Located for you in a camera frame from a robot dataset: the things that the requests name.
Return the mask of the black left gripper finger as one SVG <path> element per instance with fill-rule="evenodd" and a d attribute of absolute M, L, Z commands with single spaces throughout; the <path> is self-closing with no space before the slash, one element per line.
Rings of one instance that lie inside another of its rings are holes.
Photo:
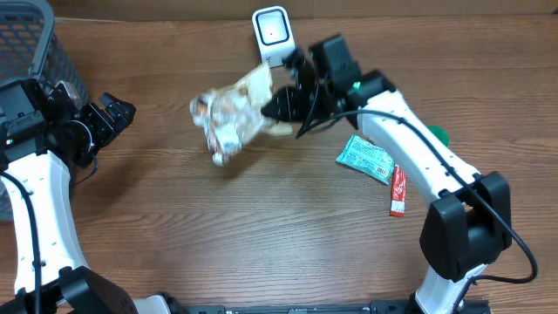
<path fill-rule="evenodd" d="M 137 111 L 136 107 L 129 103 L 114 102 L 113 111 L 114 125 L 117 132 L 122 132 L 133 123 L 134 115 Z"/>
<path fill-rule="evenodd" d="M 105 107 L 109 114 L 124 114 L 126 109 L 122 106 L 119 99 L 112 96 L 110 93 L 105 92 L 99 97 L 100 103 Z"/>

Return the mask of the teal wet wipes pack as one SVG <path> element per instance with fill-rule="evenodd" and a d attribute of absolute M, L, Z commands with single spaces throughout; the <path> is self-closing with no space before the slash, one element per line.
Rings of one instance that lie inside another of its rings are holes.
<path fill-rule="evenodd" d="M 353 134 L 337 156 L 336 162 L 389 184 L 394 170 L 393 158 L 382 148 Z"/>

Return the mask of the brown red snack bag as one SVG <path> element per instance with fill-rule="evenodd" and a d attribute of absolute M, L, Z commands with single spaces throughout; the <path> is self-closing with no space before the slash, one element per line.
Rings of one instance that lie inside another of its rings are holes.
<path fill-rule="evenodd" d="M 272 92 L 270 67 L 261 64 L 235 84 L 210 89 L 190 101 L 193 122 L 204 129 L 215 165 L 224 166 L 260 133 L 293 133 L 290 124 L 262 114 Z"/>

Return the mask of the green lid jar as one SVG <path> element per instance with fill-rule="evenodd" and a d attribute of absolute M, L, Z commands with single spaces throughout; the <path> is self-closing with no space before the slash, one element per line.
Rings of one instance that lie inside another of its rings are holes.
<path fill-rule="evenodd" d="M 447 132 L 440 126 L 429 126 L 428 129 L 431 131 L 435 137 L 443 143 L 446 147 L 450 144 L 450 138 Z"/>

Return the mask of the red candy bar wrapper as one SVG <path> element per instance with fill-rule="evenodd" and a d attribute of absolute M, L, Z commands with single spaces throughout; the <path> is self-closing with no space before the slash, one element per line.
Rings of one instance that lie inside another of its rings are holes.
<path fill-rule="evenodd" d="M 399 165 L 393 171 L 391 182 L 390 216 L 405 216 L 406 175 Z"/>

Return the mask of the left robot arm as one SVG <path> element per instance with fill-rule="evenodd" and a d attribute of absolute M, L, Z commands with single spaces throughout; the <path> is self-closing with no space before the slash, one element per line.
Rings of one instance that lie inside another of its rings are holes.
<path fill-rule="evenodd" d="M 15 296 L 3 313 L 148 313 L 158 297 L 135 300 L 91 270 L 78 242 L 70 202 L 71 166 L 97 152 L 133 122 L 133 105 L 105 93 L 77 108 L 64 84 L 44 92 L 33 79 L 1 87 L 1 181 L 17 240 Z"/>

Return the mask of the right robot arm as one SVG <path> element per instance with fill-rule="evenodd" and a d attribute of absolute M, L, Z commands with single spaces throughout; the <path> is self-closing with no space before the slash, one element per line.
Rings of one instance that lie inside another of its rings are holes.
<path fill-rule="evenodd" d="M 303 133 L 346 118 L 382 147 L 413 182 L 427 206 L 419 243 L 429 264 L 407 302 L 378 301 L 374 312 L 488 313 L 486 301 L 466 301 L 466 287 L 512 244 L 510 189 L 498 173 L 483 175 L 451 152 L 379 71 L 363 74 L 340 35 L 278 60 L 294 85 L 275 92 L 262 114 L 301 121 Z"/>

